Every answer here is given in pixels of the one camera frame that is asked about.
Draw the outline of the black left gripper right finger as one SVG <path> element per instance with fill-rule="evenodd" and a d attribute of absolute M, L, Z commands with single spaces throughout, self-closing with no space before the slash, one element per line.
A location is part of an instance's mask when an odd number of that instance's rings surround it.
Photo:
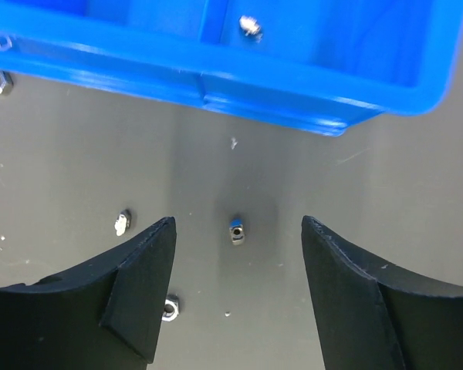
<path fill-rule="evenodd" d="M 302 253 L 327 369 L 463 369 L 463 286 L 393 264 L 302 219 Z"/>

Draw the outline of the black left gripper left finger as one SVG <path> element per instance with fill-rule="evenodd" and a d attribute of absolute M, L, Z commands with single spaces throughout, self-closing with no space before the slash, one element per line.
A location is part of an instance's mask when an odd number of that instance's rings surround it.
<path fill-rule="evenodd" d="M 176 239 L 175 220 L 165 217 L 81 264 L 0 288 L 0 369 L 145 369 Z"/>

